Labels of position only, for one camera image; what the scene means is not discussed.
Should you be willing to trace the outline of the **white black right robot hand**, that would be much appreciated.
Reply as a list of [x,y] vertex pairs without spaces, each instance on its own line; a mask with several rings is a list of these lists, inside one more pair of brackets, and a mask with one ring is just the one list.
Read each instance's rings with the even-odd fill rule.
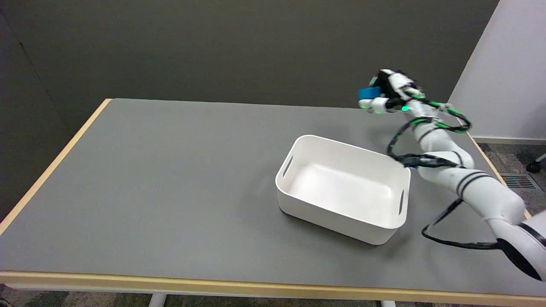
[[368,113],[395,113],[409,110],[408,103],[425,98],[425,93],[401,71],[381,69],[357,93],[358,107]]

